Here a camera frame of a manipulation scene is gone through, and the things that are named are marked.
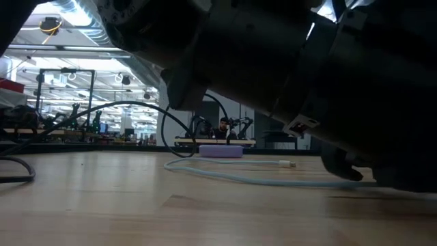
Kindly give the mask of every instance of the desk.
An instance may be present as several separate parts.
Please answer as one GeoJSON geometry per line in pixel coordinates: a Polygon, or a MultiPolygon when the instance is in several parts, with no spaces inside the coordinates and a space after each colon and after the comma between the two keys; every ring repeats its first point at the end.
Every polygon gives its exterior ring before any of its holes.
{"type": "Polygon", "coordinates": [[[137,143],[134,142],[125,142],[125,141],[112,141],[109,142],[108,144],[112,144],[112,145],[124,145],[124,146],[136,146],[137,143]]]}
{"type": "MultiPolygon", "coordinates": [[[[20,156],[31,184],[0,184],[0,238],[15,245],[435,245],[437,195],[266,187],[163,169],[155,152],[20,156]]],[[[281,160],[284,156],[245,156],[281,160]]],[[[297,169],[192,163],[251,178],[338,180],[316,156],[297,169]]],[[[371,172],[361,169],[365,179],[371,172]]],[[[1,163],[0,175],[23,174],[1,163]]]]}
{"type": "MultiPolygon", "coordinates": [[[[12,128],[4,129],[7,133],[14,133],[15,130],[12,128]]],[[[44,129],[37,129],[37,134],[44,132],[44,129]]],[[[31,129],[17,129],[17,133],[19,134],[33,134],[31,129]]],[[[82,131],[71,131],[71,130],[54,130],[49,135],[69,135],[69,136],[82,136],[82,131]]],[[[86,137],[99,137],[99,134],[96,133],[85,133],[86,137]]]]}
{"type": "MultiPolygon", "coordinates": [[[[192,139],[174,139],[175,143],[179,144],[192,144],[192,139]]],[[[226,140],[224,139],[196,139],[197,144],[226,144],[226,140]]],[[[230,144],[235,145],[253,145],[257,142],[255,140],[231,140],[230,144]]]]}

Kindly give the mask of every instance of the red object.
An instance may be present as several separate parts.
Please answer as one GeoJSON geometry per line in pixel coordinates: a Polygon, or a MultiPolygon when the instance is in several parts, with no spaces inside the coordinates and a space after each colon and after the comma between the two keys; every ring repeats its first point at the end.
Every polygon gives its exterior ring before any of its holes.
{"type": "Polygon", "coordinates": [[[0,78],[0,88],[19,93],[23,93],[25,91],[25,85],[2,78],[0,78]]]}

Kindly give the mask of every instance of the white cable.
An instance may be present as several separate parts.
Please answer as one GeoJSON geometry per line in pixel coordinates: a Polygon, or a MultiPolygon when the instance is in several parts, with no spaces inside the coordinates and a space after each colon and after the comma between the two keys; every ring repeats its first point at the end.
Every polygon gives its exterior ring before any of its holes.
{"type": "Polygon", "coordinates": [[[169,161],[164,164],[164,168],[170,171],[188,171],[195,174],[200,174],[215,178],[225,178],[238,182],[245,182],[253,185],[272,185],[285,187],[315,187],[315,188],[359,188],[359,187],[379,187],[376,182],[354,182],[354,181],[338,181],[338,182],[322,182],[322,181],[290,181],[290,180],[269,180],[259,178],[246,178],[237,175],[224,174],[219,172],[204,171],[193,167],[173,167],[174,163],[182,161],[203,161],[218,164],[271,164],[279,165],[279,161],[219,161],[217,159],[207,158],[181,158],[169,161]]]}

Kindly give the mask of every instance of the cable connector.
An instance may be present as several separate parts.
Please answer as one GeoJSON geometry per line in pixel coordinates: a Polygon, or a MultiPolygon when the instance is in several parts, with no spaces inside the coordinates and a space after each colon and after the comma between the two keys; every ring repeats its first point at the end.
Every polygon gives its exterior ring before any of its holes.
{"type": "Polygon", "coordinates": [[[296,167],[296,163],[292,162],[292,161],[284,161],[284,160],[280,160],[279,161],[279,167],[284,167],[284,168],[293,168],[296,167]]]}

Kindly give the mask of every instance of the metal frame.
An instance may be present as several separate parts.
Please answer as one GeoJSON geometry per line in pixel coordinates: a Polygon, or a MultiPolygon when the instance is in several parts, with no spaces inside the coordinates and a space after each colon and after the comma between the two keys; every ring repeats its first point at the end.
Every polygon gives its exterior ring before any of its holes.
{"type": "MultiPolygon", "coordinates": [[[[45,69],[45,68],[41,68],[40,69],[40,76],[38,76],[38,88],[36,91],[36,106],[35,109],[36,111],[40,111],[40,99],[41,99],[41,87],[42,87],[42,78],[44,76],[45,72],[60,72],[60,73],[71,73],[71,72],[90,72],[91,73],[91,85],[89,87],[89,102],[88,102],[88,109],[91,109],[91,103],[93,100],[93,90],[94,90],[94,81],[96,78],[96,71],[95,70],[90,70],[90,69],[75,69],[75,68],[62,68],[62,69],[45,69]]],[[[87,121],[86,121],[86,125],[87,127],[89,126],[89,118],[91,117],[91,112],[89,112],[87,114],[87,121]]]]}

